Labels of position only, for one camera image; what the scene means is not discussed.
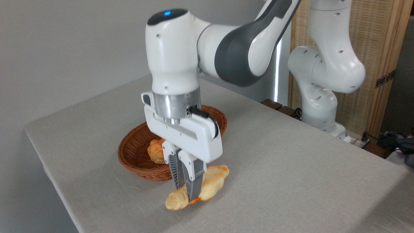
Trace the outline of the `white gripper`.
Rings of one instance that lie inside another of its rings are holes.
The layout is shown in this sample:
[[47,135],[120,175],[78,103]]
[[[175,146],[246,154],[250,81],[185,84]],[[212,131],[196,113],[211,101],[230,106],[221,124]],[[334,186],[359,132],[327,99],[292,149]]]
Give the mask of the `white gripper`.
[[151,132],[165,139],[162,143],[164,161],[169,165],[176,189],[185,185],[188,200],[192,202],[201,193],[206,163],[223,154],[220,133],[210,118],[189,115],[172,124],[155,111],[152,92],[141,94],[147,125]]

